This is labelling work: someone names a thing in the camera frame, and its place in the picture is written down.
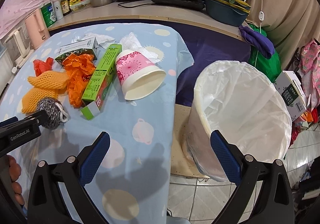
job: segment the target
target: white box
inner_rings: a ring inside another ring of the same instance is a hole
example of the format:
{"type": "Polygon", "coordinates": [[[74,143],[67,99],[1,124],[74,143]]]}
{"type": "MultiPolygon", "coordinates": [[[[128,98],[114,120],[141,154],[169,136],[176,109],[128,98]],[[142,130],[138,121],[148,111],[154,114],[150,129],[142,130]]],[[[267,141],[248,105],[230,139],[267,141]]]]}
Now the white box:
{"type": "Polygon", "coordinates": [[[282,71],[273,85],[282,96],[292,121],[307,110],[310,98],[309,100],[306,98],[301,83],[293,71],[282,71]]]}

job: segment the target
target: light blue tablecloth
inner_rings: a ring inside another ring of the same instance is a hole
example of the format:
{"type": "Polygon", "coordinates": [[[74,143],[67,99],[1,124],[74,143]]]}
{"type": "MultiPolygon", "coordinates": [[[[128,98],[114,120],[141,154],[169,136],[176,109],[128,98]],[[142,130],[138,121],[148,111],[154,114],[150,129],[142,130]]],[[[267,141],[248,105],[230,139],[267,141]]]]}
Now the light blue tablecloth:
{"type": "MultiPolygon", "coordinates": [[[[18,72],[0,106],[0,119],[21,113],[21,99],[31,89],[28,76],[34,76],[34,59],[55,58],[54,51],[71,43],[76,36],[93,32],[116,39],[134,32],[142,46],[163,56],[159,67],[167,72],[162,85],[151,95],[136,101],[125,101],[119,80],[110,86],[102,113],[91,121],[70,106],[67,94],[59,97],[70,120],[54,131],[42,129],[42,135],[11,152],[21,165],[19,183],[28,201],[33,173],[40,160],[49,164],[63,162],[91,145],[102,131],[111,137],[110,149],[93,181],[85,186],[91,199],[110,223],[166,223],[169,190],[171,144],[178,75],[193,64],[180,35],[170,27],[144,23],[114,23],[63,31],[49,38],[18,72]]],[[[100,48],[98,56],[104,54],[100,48]]],[[[53,70],[62,67],[55,62],[53,70]]],[[[71,215],[81,221],[61,186],[71,215]]]]}

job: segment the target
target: green canister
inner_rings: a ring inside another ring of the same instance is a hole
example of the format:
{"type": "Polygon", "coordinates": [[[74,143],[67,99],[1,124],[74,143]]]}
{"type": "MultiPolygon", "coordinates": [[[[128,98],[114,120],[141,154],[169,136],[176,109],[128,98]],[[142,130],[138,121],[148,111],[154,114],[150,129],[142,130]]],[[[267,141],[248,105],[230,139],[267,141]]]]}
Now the green canister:
{"type": "Polygon", "coordinates": [[[41,12],[43,15],[43,19],[47,27],[51,26],[54,24],[57,20],[56,15],[54,13],[54,10],[52,8],[51,2],[47,3],[41,8],[41,12]]]}

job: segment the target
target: pink floral paper cup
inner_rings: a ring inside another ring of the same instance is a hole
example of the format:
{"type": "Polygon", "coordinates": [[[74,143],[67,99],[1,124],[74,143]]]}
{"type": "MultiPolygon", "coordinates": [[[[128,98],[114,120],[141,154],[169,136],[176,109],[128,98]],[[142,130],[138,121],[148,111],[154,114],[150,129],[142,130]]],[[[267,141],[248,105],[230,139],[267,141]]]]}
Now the pink floral paper cup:
{"type": "Polygon", "coordinates": [[[116,58],[116,69],[124,99],[137,100],[154,92],[166,72],[159,69],[140,52],[127,49],[116,58]]]}

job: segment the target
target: trash can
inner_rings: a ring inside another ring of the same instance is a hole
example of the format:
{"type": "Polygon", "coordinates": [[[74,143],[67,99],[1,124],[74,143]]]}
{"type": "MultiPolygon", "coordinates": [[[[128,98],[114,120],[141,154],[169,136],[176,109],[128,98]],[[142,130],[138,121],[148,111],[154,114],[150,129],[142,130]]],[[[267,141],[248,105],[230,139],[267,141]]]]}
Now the trash can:
{"type": "Polygon", "coordinates": [[[284,100],[263,73],[245,62],[216,61],[196,80],[182,148],[202,174],[226,181],[210,145],[212,131],[243,154],[272,163],[289,148],[291,124],[284,100]]]}

